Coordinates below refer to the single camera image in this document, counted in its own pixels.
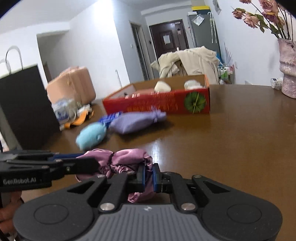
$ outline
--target blue packet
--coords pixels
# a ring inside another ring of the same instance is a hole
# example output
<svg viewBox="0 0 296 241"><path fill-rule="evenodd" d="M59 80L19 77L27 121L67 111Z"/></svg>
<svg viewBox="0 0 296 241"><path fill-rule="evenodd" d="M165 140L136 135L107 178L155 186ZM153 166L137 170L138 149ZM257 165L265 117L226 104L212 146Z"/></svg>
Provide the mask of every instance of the blue packet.
<svg viewBox="0 0 296 241"><path fill-rule="evenodd" d="M106 128L109 128L111 122L116 118L118 118L121 114L122 114L122 111L113 113L111 115L105 115L98 122L101 123Z"/></svg>

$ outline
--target purple pouch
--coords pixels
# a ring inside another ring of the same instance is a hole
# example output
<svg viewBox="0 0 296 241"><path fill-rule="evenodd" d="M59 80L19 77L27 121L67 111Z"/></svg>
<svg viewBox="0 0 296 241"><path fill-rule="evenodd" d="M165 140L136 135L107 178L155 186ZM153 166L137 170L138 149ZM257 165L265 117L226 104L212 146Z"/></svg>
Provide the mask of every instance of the purple pouch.
<svg viewBox="0 0 296 241"><path fill-rule="evenodd" d="M129 134L147 128L156 122L166 120L166 113L160 110L123 113L111 122L110 129L119 134Z"/></svg>

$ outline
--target wooden table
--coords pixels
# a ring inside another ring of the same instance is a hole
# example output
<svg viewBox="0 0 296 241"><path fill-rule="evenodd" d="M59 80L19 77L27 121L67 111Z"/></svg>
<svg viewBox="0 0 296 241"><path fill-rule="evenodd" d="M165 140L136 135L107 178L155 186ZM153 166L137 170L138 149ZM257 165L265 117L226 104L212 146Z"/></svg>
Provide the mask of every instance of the wooden table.
<svg viewBox="0 0 296 241"><path fill-rule="evenodd" d="M136 134L108 136L99 148L118 151L143 148L162 171L185 178L201 174L274 203L284 222L277 241L295 240L296 227L296 100L267 86L212 86L211 113L171 115L165 123ZM75 153L75 138L104 114L94 106L94 117L83 126L65 130L44 147ZM26 191L24 200L75 183L73 176L51 188Z"/></svg>

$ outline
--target bag handle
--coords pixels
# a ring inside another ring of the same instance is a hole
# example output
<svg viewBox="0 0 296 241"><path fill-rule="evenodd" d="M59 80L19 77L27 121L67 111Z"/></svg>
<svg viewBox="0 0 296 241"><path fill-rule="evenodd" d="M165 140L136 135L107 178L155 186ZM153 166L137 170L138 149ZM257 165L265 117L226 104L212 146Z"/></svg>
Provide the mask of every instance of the bag handle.
<svg viewBox="0 0 296 241"><path fill-rule="evenodd" d="M21 54L20 54L20 49L19 49L18 46L13 45L13 46L11 46L11 47L7 50L7 52L6 52L6 57L5 57L5 61L7 62L7 55L8 55L8 52L9 52L10 50L13 50L13 49L15 49L15 50L19 53L19 56L20 56L20 64L21 64L21 66L22 66L22 70L24 70L24 66L23 66L23 64L22 64L22 56L21 56Z"/></svg>
<svg viewBox="0 0 296 241"><path fill-rule="evenodd" d="M2 60L0 60L0 64L1 63L6 64L6 68L7 68L8 72L9 72L9 74L11 75L11 67L10 67L10 64L9 64L8 60L2 59Z"/></svg>

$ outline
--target green flower graphic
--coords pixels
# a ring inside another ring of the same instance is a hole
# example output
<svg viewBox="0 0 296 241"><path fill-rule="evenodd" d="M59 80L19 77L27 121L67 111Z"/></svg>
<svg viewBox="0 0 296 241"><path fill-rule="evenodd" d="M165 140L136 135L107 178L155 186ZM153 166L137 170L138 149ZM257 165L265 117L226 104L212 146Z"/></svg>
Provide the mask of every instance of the green flower graphic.
<svg viewBox="0 0 296 241"><path fill-rule="evenodd" d="M191 92L184 99L185 108L193 114L201 112L206 104L205 96L199 92Z"/></svg>

